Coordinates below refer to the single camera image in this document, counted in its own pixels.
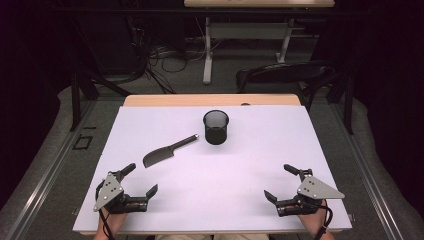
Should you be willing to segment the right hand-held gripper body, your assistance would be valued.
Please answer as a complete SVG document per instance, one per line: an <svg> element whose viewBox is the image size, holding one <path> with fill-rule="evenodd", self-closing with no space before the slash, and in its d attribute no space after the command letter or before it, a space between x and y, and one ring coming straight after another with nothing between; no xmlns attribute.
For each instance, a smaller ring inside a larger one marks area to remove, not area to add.
<svg viewBox="0 0 424 240"><path fill-rule="evenodd" d="M323 200L343 199L345 195L313 175L311 169L299 169L300 186L290 200L277 200L275 203L280 217L314 214Z"/></svg>

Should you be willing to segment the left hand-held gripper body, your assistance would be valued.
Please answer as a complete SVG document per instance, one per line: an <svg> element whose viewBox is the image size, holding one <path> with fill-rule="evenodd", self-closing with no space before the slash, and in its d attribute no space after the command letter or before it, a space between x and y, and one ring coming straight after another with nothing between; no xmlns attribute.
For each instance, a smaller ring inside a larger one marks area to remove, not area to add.
<svg viewBox="0 0 424 240"><path fill-rule="evenodd" d="M101 209L111 214L146 212L149 199L147 197L130 197L124 192L121 181L126 176L122 171L109 172L98 185L95 194L94 212Z"/></svg>

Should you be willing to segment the dark grey knife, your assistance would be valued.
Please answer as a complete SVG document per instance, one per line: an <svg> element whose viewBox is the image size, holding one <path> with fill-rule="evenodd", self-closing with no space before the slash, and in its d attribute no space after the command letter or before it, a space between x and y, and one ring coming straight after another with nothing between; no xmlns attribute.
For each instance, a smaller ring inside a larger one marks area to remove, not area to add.
<svg viewBox="0 0 424 240"><path fill-rule="evenodd" d="M143 165L145 168L149 168L161 161L164 161L168 158L174 156L174 151L178 148L181 148L185 145L188 145L199 138L198 134L194 134L190 137L187 137L181 141L178 141L174 144L158 148L156 150L151 151L147 155L143 157Z"/></svg>

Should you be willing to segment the black mesh cup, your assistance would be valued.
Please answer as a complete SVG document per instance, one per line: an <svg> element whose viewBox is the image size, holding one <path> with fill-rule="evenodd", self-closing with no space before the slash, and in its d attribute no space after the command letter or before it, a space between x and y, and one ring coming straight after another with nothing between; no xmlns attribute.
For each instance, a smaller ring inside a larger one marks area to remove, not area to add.
<svg viewBox="0 0 424 240"><path fill-rule="evenodd" d="M205 139L209 144L220 145L227 140L228 115L221 110L211 110L203 117Z"/></svg>

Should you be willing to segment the person's left hand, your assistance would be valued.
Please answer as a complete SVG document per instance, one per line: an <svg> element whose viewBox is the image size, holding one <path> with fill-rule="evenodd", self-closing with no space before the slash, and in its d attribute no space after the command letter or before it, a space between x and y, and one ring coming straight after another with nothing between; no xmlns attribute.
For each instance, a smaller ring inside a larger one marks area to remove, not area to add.
<svg viewBox="0 0 424 240"><path fill-rule="evenodd" d="M102 232L107 236L115 236L121 229L127 218L127 214L110 214L105 208L99 213L99 223L97 232Z"/></svg>

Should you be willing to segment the person's right hand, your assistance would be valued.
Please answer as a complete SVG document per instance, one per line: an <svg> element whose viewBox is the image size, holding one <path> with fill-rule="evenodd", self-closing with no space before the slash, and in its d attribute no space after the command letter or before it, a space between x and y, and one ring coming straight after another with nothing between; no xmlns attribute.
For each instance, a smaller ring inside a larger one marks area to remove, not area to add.
<svg viewBox="0 0 424 240"><path fill-rule="evenodd" d="M319 208L316 213L298 216L304 228L313 237L315 237L318 234L319 230L321 229L321 227L324 225L326 221L326 215L327 215L326 207L327 207L327 203L325 200L323 200L321 203L321 208Z"/></svg>

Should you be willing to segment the black metal stand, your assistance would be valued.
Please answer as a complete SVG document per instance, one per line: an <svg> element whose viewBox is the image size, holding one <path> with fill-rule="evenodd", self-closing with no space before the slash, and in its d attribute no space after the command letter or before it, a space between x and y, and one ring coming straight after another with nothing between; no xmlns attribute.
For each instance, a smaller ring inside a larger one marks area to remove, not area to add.
<svg viewBox="0 0 424 240"><path fill-rule="evenodd" d="M354 78L348 69L340 69L333 77L333 84L327 94L329 103L339 103L341 98L343 101L343 125L349 134L353 134L352 129L352 107L353 107L353 90Z"/></svg>
<svg viewBox="0 0 424 240"><path fill-rule="evenodd" d="M95 87L96 83L105 86L121 96L127 97L130 95L129 91L117 86L94 70L75 68L71 73L70 83L72 100L71 131L75 131L82 121L80 93L83 93L89 101L96 101L99 98L100 94Z"/></svg>

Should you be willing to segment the black chair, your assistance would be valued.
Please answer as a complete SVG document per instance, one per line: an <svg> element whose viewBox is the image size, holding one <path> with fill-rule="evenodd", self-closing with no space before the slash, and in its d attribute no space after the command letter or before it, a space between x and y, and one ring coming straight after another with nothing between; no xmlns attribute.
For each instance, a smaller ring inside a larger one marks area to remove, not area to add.
<svg viewBox="0 0 424 240"><path fill-rule="evenodd" d="M325 61L278 63L236 74L239 93L295 94L310 111L316 92L335 77L335 68Z"/></svg>

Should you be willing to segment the white-legged wooden desk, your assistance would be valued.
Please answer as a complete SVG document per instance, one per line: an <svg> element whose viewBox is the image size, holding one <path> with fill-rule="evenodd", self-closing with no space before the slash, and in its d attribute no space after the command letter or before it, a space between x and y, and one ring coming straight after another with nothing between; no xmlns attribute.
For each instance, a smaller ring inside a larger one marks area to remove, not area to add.
<svg viewBox="0 0 424 240"><path fill-rule="evenodd" d="M184 0L184 6L189 8L205 8L206 10L259 10L270 8L271 10L283 9L324 9L332 8L334 0ZM289 18L285 22L252 23L234 21L226 23L213 22L210 17L205 18L205 65L203 83L210 84L212 80L212 47L213 39L273 39L282 40L280 52L276 55L279 63L285 60L288 43L293 30L294 19Z"/></svg>

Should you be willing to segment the metal floor rail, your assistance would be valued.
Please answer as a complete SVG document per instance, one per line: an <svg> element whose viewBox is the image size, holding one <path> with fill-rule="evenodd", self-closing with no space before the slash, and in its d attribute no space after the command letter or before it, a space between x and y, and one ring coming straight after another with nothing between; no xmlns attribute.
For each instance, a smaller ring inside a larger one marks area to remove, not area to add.
<svg viewBox="0 0 424 240"><path fill-rule="evenodd" d="M6 206L0 210L0 240L88 240L73 230L99 157L94 116L83 108L70 132L65 108Z"/></svg>
<svg viewBox="0 0 424 240"><path fill-rule="evenodd" d="M373 205L374 211L376 212L386 233L386 236L388 237L388 240L404 240L404 237L396 221L394 220L391 211L389 210L388 204L383 197L375 178L372 175L366 158L364 157L355 137L348 132L344 125L343 114L340 110L340 107L337 104L330 104L330 109L336 119L337 124L341 128L341 132L343 133L344 138L348 142L360 178Z"/></svg>

